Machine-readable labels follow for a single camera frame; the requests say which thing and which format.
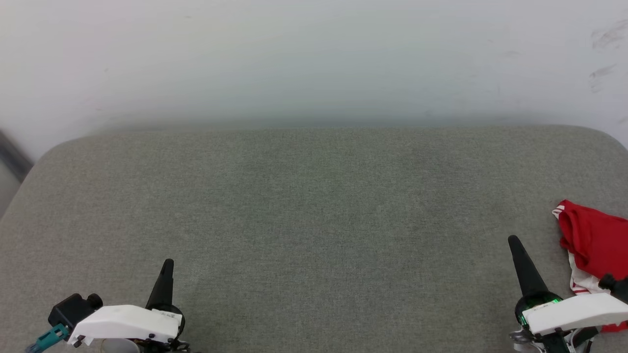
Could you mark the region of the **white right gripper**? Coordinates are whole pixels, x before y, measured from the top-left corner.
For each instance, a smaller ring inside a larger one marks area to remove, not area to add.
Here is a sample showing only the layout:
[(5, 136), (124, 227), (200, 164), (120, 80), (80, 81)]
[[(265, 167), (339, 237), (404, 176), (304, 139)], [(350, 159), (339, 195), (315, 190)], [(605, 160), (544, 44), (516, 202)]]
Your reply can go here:
[(508, 237), (522, 298), (515, 306), (515, 317), (532, 335), (545, 336), (556, 331), (585, 327), (618, 325), (628, 318), (626, 300), (608, 293), (562, 299), (548, 288), (525, 246), (516, 235)]

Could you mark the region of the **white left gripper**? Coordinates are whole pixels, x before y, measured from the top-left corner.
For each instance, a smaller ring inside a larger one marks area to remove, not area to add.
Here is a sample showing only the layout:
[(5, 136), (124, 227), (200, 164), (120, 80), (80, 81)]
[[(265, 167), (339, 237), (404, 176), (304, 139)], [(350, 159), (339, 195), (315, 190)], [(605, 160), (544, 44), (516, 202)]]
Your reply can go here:
[(81, 320), (67, 343), (90, 346), (94, 340), (127, 340), (140, 352), (186, 351), (179, 341), (185, 319), (173, 308), (173, 259), (166, 259), (159, 271), (145, 308), (135, 305), (103, 306)]

